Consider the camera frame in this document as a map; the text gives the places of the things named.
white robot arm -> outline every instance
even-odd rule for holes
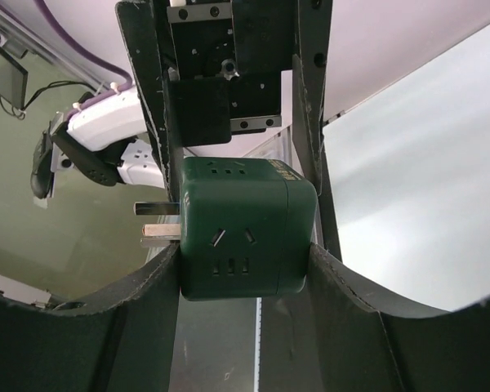
[[[163,188],[151,145],[137,138],[146,131],[136,87],[80,111],[67,124],[57,115],[33,156],[34,196],[52,197],[57,172],[73,167],[101,185]]]

green power strip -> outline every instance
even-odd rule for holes
[[[316,205],[312,184],[281,161],[186,158],[180,200],[184,297],[300,291]]]

plug prong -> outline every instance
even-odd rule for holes
[[[180,215],[180,204],[178,203],[158,203],[158,202],[137,202],[134,203],[135,215]]]
[[[181,225],[179,223],[144,225],[142,233],[144,237],[154,237],[166,239],[169,241],[178,241],[181,237]]]

screw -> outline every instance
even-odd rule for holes
[[[217,18],[219,14],[220,14],[220,8],[218,7],[211,8],[211,16],[213,18]]]
[[[70,159],[64,159],[61,162],[61,165],[62,165],[62,167],[66,168],[66,169],[69,169],[73,165],[73,163],[71,162]]]
[[[182,8],[181,10],[178,11],[178,16],[180,17],[181,20],[186,20],[189,17],[189,13],[187,12],[186,9]]]

purple cable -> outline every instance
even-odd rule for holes
[[[42,13],[43,17],[46,19],[47,23],[55,30],[55,32],[60,36],[60,38],[62,38],[65,41],[65,43],[67,43],[70,47],[72,47],[78,54],[82,55],[91,63],[96,64],[103,69],[107,69],[108,71],[125,78],[125,82],[118,87],[118,92],[111,89],[91,98],[90,100],[86,100],[81,105],[80,109],[70,110],[65,116],[66,120],[70,120],[80,110],[93,106],[94,104],[97,104],[98,102],[106,98],[109,98],[110,96],[114,96],[132,87],[132,77],[128,72],[117,67],[116,65],[112,65],[107,61],[102,60],[100,57],[95,56],[94,54],[90,53],[85,47],[80,45],[73,37],[71,37],[67,33],[67,31],[65,31],[65,29],[61,26],[61,24],[58,23],[58,20],[56,20],[54,15],[52,15],[51,10],[49,10],[47,4],[43,0],[34,0],[34,3]]]

